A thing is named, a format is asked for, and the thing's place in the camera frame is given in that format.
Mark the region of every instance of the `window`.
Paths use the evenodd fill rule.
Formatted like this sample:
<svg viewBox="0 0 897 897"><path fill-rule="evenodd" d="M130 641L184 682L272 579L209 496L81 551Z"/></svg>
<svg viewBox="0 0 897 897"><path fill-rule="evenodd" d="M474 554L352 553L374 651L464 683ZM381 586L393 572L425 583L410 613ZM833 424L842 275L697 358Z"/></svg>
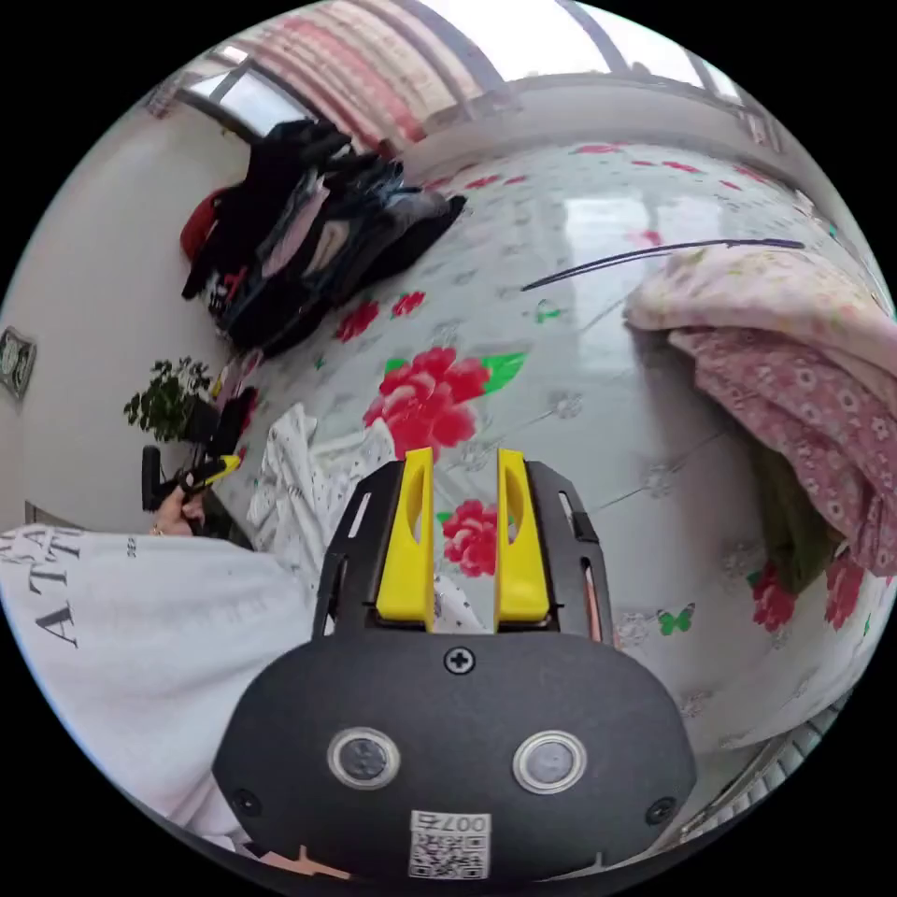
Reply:
<svg viewBox="0 0 897 897"><path fill-rule="evenodd" d="M314 118L307 109L251 69L245 70L223 96L213 97L212 94L231 75L231 72L224 72L204 78L192 84L188 92L216 103L260 136L268 134L282 121Z"/></svg>
<svg viewBox="0 0 897 897"><path fill-rule="evenodd" d="M726 75L725 72L720 72L715 65L711 65L707 60L704 60L704 65L713 80L713 86L717 90L717 96L721 96L725 100L732 100L735 103L741 103L742 100L738 95L738 90L735 87L734 81Z"/></svg>
<svg viewBox="0 0 897 897"><path fill-rule="evenodd" d="M231 47L228 44L222 44L215 50L215 52L224 59L229 59L232 63L236 63L237 65L240 65L240 63L249 56L249 54L244 53L243 50L240 50L237 47Z"/></svg>
<svg viewBox="0 0 897 897"><path fill-rule="evenodd" d="M489 57L505 81L608 72L591 38L555 0L422 0Z"/></svg>
<svg viewBox="0 0 897 897"><path fill-rule="evenodd" d="M702 87L691 60L675 41L644 25L615 16L603 9L579 4L607 32L629 66L643 65L651 75Z"/></svg>

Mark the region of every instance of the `red garment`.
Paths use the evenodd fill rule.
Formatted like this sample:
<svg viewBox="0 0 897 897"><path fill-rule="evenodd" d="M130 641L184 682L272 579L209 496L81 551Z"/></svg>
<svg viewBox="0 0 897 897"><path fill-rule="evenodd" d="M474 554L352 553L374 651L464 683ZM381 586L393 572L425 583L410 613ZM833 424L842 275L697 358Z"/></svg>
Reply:
<svg viewBox="0 0 897 897"><path fill-rule="evenodd" d="M227 189L227 187L222 187L220 190L210 193L193 210L193 213L184 225L184 229L180 232L180 246L184 250L184 255L191 262L205 245L209 231L211 231L212 225L215 223L215 198Z"/></svg>

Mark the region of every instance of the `red flower print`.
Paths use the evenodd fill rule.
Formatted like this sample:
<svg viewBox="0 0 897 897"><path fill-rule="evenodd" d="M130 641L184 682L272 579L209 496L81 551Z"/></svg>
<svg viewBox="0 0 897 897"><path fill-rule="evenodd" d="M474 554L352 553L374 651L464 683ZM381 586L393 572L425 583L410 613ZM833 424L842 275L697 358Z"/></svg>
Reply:
<svg viewBox="0 0 897 897"><path fill-rule="evenodd" d="M473 436L474 415L463 403L483 394L490 372L477 358L456 358L454 349L430 349L390 371L380 383L380 395L364 413L364 425L382 418L400 460L412 449L429 446L436 461L441 448Z"/></svg>
<svg viewBox="0 0 897 897"><path fill-rule="evenodd" d="M693 165L685 165L682 162L664 162L667 168L675 168L676 171L687 171L690 175L702 175L704 172Z"/></svg>
<svg viewBox="0 0 897 897"><path fill-rule="evenodd" d="M425 296L425 292L407 292L392 307L392 316L394 318L398 318L401 315L410 314L412 311L414 311L415 308L420 305L421 302L423 302Z"/></svg>
<svg viewBox="0 0 897 897"><path fill-rule="evenodd" d="M437 187L445 187L446 184L450 184L452 181L452 177L448 176L446 178L437 178L436 180L428 180L424 185L424 190L435 190Z"/></svg>
<svg viewBox="0 0 897 897"><path fill-rule="evenodd" d="M835 559L825 572L825 583L829 588L829 601L825 605L825 619L836 631L857 609L862 577L862 567L850 557L849 552Z"/></svg>
<svg viewBox="0 0 897 897"><path fill-rule="evenodd" d="M340 322L336 329L336 339L340 342L348 343L354 336L360 336L371 326L371 321L379 313L379 307L376 302L362 302L354 311L350 313Z"/></svg>
<svg viewBox="0 0 897 897"><path fill-rule="evenodd" d="M585 147L579 147L578 149L574 149L574 155L577 155L580 152L602 153L602 152L619 152L619 150L615 146L613 146L609 143L592 143L592 144L588 144Z"/></svg>
<svg viewBox="0 0 897 897"><path fill-rule="evenodd" d="M757 605L754 622L763 626L767 633L774 633L791 619L795 601L796 596L778 584L772 562L767 562L760 580L754 586L754 602Z"/></svg>
<svg viewBox="0 0 897 897"><path fill-rule="evenodd" d="M482 187L488 187L490 184L494 184L496 180L501 180L498 175L489 175L488 178L480 178L479 180L472 180L464 189L465 190L480 190Z"/></svg>
<svg viewBox="0 0 897 897"><path fill-rule="evenodd" d="M761 184L766 183L766 178L761 178L756 171L751 171L749 168L745 168L742 165L733 165L732 168L737 171L739 175L744 175L746 178L754 178L754 180L758 180Z"/></svg>
<svg viewBox="0 0 897 897"><path fill-rule="evenodd" d="M460 564L466 577L494 577L497 527L495 505L483 507L476 500L464 502L442 524L446 559Z"/></svg>

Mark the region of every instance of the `folded pink quilt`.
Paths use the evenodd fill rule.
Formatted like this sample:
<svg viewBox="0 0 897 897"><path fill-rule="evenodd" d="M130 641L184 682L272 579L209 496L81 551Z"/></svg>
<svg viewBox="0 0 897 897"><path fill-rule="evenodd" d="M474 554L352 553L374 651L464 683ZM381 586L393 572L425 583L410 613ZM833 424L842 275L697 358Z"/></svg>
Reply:
<svg viewBox="0 0 897 897"><path fill-rule="evenodd" d="M897 323L811 253L682 253L628 299L672 330L696 384L788 458L819 513L877 576L897 573Z"/></svg>

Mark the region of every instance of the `green leaf print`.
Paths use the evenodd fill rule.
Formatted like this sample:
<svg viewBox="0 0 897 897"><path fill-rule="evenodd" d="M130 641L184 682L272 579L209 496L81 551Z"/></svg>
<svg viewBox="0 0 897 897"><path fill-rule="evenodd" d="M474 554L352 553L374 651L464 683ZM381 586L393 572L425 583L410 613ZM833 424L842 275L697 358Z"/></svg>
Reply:
<svg viewBox="0 0 897 897"><path fill-rule="evenodd" d="M486 393L498 392L507 386L523 367L528 354L528 352L512 352L510 355L489 355L480 359L483 362L483 367L490 373L489 381L483 391Z"/></svg>
<svg viewBox="0 0 897 897"><path fill-rule="evenodd" d="M408 364L407 359L404 358L390 358L386 362L386 370L383 371L384 374L389 374L390 371L398 370L403 364Z"/></svg>

